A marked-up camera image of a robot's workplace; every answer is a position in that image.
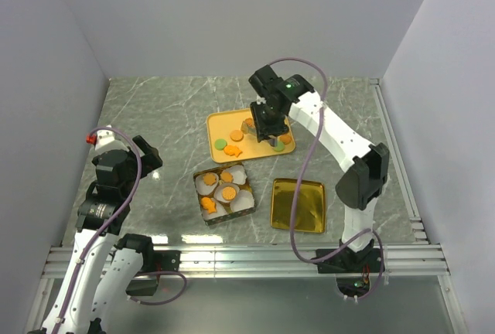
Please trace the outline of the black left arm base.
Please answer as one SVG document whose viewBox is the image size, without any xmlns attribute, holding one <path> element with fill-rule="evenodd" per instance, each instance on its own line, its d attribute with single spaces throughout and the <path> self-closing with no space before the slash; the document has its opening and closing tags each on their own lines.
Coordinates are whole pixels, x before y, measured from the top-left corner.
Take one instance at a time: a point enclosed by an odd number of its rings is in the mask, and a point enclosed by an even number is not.
<svg viewBox="0 0 495 334">
<path fill-rule="evenodd" d="M 181 260 L 179 250 L 154 251 L 143 267 L 144 271 L 178 271 Z"/>
</svg>

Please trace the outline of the gold tin lid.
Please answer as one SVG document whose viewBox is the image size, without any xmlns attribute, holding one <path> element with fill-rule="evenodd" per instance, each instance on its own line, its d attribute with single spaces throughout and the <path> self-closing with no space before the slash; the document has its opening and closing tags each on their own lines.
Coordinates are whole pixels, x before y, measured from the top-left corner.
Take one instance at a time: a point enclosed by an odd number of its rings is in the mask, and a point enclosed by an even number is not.
<svg viewBox="0 0 495 334">
<path fill-rule="evenodd" d="M 270 224 L 275 229 L 289 230 L 296 179 L 277 178 L 271 194 Z M 326 230 L 326 191 L 321 182 L 302 180 L 299 190 L 294 230 L 324 233 Z"/>
</svg>

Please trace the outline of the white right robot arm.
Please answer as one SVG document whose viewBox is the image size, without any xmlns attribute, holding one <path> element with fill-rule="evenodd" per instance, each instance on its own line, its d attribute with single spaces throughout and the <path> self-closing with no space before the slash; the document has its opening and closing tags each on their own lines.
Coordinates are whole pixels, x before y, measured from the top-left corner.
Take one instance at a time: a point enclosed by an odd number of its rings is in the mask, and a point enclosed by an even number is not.
<svg viewBox="0 0 495 334">
<path fill-rule="evenodd" d="M 387 182 L 390 151 L 356 133 L 326 104 L 325 92 L 317 92 L 304 77 L 282 79 L 270 65 L 248 80 L 258 95 L 250 105 L 258 141 L 272 141 L 288 132 L 287 118 L 310 132 L 341 168 L 336 194 L 344 205 L 344 229 L 340 261 L 348 271 L 367 263 L 365 249 L 373 240 L 374 208 Z"/>
</svg>

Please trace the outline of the orange leaf cookie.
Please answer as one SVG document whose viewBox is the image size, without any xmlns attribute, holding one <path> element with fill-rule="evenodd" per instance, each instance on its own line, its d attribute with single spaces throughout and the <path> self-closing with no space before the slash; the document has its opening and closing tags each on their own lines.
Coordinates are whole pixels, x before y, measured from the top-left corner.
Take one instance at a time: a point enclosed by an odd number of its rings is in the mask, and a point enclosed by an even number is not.
<svg viewBox="0 0 495 334">
<path fill-rule="evenodd" d="M 220 174 L 220 178 L 223 182 L 233 182 L 234 181 L 233 175 L 228 171 L 223 171 Z"/>
</svg>

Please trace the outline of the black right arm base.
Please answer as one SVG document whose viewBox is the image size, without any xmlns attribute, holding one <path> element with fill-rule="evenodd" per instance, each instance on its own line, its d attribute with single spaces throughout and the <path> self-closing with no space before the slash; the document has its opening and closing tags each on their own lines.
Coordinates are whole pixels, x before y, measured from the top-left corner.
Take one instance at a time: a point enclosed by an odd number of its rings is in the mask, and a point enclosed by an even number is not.
<svg viewBox="0 0 495 334">
<path fill-rule="evenodd" d="M 378 273 L 384 270 L 384 259 L 381 251 L 374 247 L 367 247 L 359 252 L 346 248 L 316 266 L 319 274 Z"/>
</svg>

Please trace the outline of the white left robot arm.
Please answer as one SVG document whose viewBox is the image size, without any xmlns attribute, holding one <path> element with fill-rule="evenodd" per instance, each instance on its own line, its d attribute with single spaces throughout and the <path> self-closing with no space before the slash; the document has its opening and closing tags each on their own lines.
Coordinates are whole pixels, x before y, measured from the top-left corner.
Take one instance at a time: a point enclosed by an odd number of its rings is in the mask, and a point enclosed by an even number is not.
<svg viewBox="0 0 495 334">
<path fill-rule="evenodd" d="M 142 136 L 129 138 L 112 127 L 87 136 L 94 146 L 96 178 L 77 211 L 77 232 L 59 294 L 38 333 L 86 333 L 94 327 L 94 301 L 101 272 L 117 243 L 141 179 L 162 167 L 157 148 Z"/>
</svg>

